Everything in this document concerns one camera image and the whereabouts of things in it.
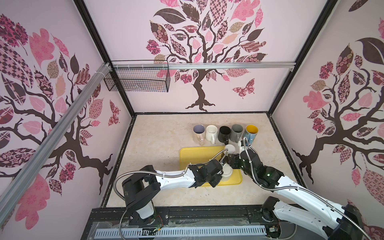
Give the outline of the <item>white ribbed mug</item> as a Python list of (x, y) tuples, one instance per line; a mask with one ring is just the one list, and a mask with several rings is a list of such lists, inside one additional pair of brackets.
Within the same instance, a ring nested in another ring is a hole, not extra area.
[(218, 141), (218, 128), (214, 125), (206, 127), (205, 139), (212, 145), (215, 145)]

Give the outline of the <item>grey mug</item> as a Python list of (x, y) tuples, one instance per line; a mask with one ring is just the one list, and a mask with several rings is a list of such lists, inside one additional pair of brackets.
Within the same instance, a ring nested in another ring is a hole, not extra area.
[(234, 124), (231, 128), (230, 140), (234, 143), (238, 143), (243, 134), (244, 128), (242, 125)]

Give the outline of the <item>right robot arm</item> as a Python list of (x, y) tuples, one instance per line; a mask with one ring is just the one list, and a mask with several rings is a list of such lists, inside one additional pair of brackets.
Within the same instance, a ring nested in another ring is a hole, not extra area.
[(229, 154), (223, 161), (232, 169), (242, 170), (263, 190), (277, 193), (299, 205), (292, 207), (278, 198), (269, 197), (262, 207), (266, 221), (274, 218), (288, 221), (326, 240), (370, 239), (357, 207), (336, 204), (300, 186), (281, 171), (263, 165), (254, 149)]

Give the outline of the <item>cream white mug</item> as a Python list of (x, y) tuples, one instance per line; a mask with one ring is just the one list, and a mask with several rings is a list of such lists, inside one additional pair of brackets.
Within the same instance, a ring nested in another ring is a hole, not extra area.
[(222, 174), (222, 181), (226, 182), (228, 181), (233, 174), (233, 169), (230, 165), (225, 164), (223, 165), (223, 174)]

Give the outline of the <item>blue mug yellow inside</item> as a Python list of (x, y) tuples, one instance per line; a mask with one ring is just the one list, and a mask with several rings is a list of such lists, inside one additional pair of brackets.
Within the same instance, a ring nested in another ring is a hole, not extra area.
[(259, 129), (256, 126), (247, 125), (243, 134), (243, 138), (246, 138), (248, 140), (249, 145), (251, 145), (255, 140), (258, 132)]

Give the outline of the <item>pink beige mug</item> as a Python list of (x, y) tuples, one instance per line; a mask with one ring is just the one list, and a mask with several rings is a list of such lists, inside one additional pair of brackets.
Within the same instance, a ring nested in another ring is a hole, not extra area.
[(200, 146), (203, 146), (205, 143), (205, 131), (206, 128), (203, 125), (195, 125), (193, 127), (194, 138)]

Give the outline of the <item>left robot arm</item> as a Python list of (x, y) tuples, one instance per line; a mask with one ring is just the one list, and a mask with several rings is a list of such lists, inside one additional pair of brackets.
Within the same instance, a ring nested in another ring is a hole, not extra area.
[(223, 165), (215, 159), (204, 164), (189, 164), (184, 170), (173, 172), (157, 171), (148, 165), (120, 176), (120, 179), (126, 178), (122, 182), (123, 192), (117, 190), (117, 183), (114, 183), (114, 190), (125, 201), (128, 214), (136, 212), (146, 220), (155, 214), (152, 199), (160, 191), (198, 188), (206, 183), (214, 188), (222, 180), (223, 173)]

